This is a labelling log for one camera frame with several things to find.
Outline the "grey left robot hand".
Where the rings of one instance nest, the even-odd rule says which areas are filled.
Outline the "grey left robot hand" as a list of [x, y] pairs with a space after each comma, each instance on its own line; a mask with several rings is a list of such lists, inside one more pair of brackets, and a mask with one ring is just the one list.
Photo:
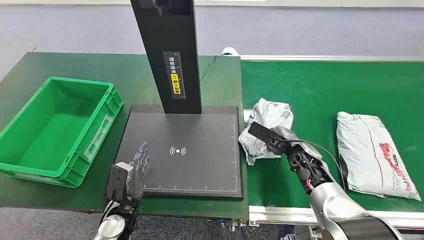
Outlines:
[[129, 185], [129, 196], [140, 200], [143, 196], [144, 171], [151, 159], [149, 154], [149, 143], [144, 142], [136, 151], [132, 163], [131, 183]]

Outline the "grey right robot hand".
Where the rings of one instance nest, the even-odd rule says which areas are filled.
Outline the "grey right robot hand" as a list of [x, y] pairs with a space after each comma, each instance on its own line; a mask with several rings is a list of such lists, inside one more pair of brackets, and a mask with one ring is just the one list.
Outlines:
[[283, 126], [277, 126], [271, 128], [271, 130], [284, 137], [286, 140], [292, 140], [292, 142], [289, 143], [291, 147], [301, 147], [307, 154], [312, 156], [314, 159], [322, 160], [323, 156], [311, 144], [305, 142], [304, 140], [302, 142], [294, 141], [300, 139], [291, 129]]

